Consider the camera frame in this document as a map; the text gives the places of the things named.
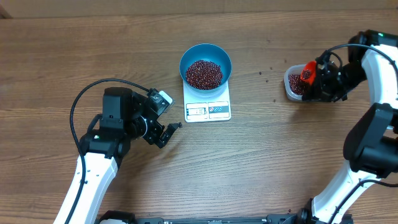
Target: white scale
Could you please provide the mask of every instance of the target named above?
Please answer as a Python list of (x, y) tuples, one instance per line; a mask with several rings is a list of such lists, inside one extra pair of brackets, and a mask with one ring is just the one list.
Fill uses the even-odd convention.
[(199, 93), (185, 82), (183, 82), (183, 89), (184, 115), (187, 123), (231, 119), (228, 82), (214, 93)]

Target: orange scoop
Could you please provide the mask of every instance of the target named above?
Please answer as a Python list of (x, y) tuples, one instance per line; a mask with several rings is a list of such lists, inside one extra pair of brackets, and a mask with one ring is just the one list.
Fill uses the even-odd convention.
[[(310, 85), (312, 85), (313, 81), (315, 80), (315, 66), (317, 65), (316, 61), (311, 61), (304, 66), (303, 71), (301, 72), (300, 79)], [(308, 70), (310, 72), (310, 76), (305, 79), (304, 71)]]

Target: wooden table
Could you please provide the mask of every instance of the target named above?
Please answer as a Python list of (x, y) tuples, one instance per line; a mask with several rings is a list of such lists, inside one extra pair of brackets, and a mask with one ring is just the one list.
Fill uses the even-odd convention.
[[(398, 34), (398, 11), (303, 11), (0, 21), (0, 222), (52, 223), (75, 171), (68, 116), (87, 84), (123, 78), (165, 90), (184, 121), (178, 63), (189, 47), (221, 46), (233, 62), (232, 119), (185, 124), (160, 150), (132, 142), (99, 214), (252, 217), (293, 212), (343, 162), (348, 131), (369, 108), (367, 83), (339, 103), (293, 103), (282, 79), (366, 29)], [(346, 61), (346, 49), (337, 51)], [(75, 112), (78, 136), (102, 109), (107, 83)], [(388, 182), (398, 182), (391, 175)], [(374, 186), (356, 223), (397, 223), (398, 190)]]

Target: wood grain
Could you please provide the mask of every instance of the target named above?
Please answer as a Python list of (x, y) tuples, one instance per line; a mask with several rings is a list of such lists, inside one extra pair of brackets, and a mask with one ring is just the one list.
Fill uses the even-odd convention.
[(396, 0), (1, 0), (13, 18), (395, 9)]
[[(346, 102), (293, 103), (284, 72), (360, 30), (398, 34), (397, 24), (397, 10), (0, 21), (0, 223), (53, 222), (76, 166), (68, 115), (82, 88), (110, 77), (156, 87), (176, 100), (160, 122), (183, 121), (178, 63), (203, 42), (221, 46), (233, 61), (232, 120), (184, 123), (163, 150), (134, 141), (99, 213), (187, 218), (297, 211), (340, 168), (345, 137), (369, 108), (368, 87), (360, 84)], [(337, 53), (347, 59), (345, 50)], [(96, 86), (79, 102), (79, 136), (101, 111), (107, 86), (122, 85)], [(351, 208), (356, 223), (396, 223), (397, 193), (372, 187)]]

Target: white plastic container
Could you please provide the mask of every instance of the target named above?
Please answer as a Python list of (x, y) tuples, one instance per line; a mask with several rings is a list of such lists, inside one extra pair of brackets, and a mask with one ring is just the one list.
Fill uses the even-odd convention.
[(289, 76), (293, 74), (301, 74), (302, 70), (304, 69), (305, 65), (294, 65), (291, 66), (285, 73), (285, 89), (287, 98), (292, 101), (301, 101), (302, 95), (295, 94), (289, 85)]

